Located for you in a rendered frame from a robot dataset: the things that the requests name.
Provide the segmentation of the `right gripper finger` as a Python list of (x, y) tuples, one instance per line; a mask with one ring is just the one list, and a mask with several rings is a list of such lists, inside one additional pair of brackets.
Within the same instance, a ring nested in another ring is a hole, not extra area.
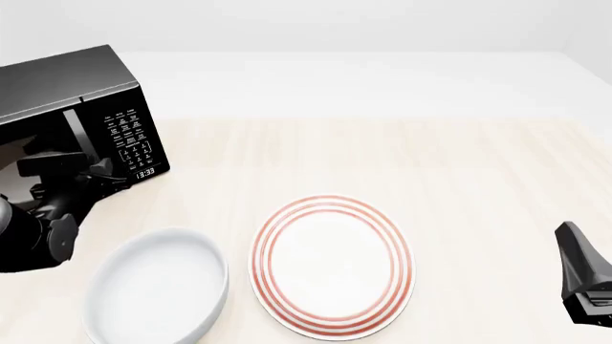
[(591, 245), (575, 223), (567, 221), (556, 230), (562, 268), (561, 298), (589, 291), (612, 292), (612, 264)]

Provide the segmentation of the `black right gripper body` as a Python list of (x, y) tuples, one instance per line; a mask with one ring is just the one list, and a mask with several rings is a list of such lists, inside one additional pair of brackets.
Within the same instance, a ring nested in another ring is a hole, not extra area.
[(573, 323), (612, 329), (612, 286), (583, 291), (563, 288), (561, 297)]

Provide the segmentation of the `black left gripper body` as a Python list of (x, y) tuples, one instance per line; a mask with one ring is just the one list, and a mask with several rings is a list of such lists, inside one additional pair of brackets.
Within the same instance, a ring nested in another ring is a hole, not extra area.
[(70, 176), (89, 167), (83, 152), (42, 152), (17, 161), (21, 177)]

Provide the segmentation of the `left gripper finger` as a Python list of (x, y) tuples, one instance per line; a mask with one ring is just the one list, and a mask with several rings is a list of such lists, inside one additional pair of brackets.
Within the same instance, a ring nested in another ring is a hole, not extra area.
[(94, 177), (112, 177), (114, 165), (110, 158), (104, 158), (91, 165), (91, 175)]

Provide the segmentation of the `black microwave oven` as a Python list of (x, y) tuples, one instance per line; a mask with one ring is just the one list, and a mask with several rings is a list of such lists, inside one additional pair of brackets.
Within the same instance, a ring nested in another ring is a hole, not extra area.
[[(63, 115), (70, 109), (87, 135), (85, 152)], [(0, 145), (18, 140), (29, 156), (110, 158), (114, 176), (132, 184), (170, 169), (142, 87), (109, 45), (0, 67)]]

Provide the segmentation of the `small flat rounded plate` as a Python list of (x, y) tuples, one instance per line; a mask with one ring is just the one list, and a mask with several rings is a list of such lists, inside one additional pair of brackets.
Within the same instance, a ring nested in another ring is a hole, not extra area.
[(78, 225), (72, 214), (50, 222), (48, 246), (54, 260), (63, 263), (72, 258), (77, 235)]

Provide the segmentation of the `white bowl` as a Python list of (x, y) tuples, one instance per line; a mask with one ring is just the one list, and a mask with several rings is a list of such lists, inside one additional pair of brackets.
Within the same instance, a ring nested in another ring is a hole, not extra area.
[(92, 344), (197, 344), (229, 294), (229, 264), (205, 234), (165, 228), (128, 241), (100, 265), (82, 323)]

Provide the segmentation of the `white plate with red rings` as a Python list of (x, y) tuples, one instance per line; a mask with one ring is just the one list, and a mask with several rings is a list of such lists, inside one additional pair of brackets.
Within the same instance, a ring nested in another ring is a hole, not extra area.
[(404, 311), (416, 282), (402, 230), (376, 207), (334, 194), (278, 208), (253, 234), (247, 271), (274, 320), (329, 341), (384, 329)]

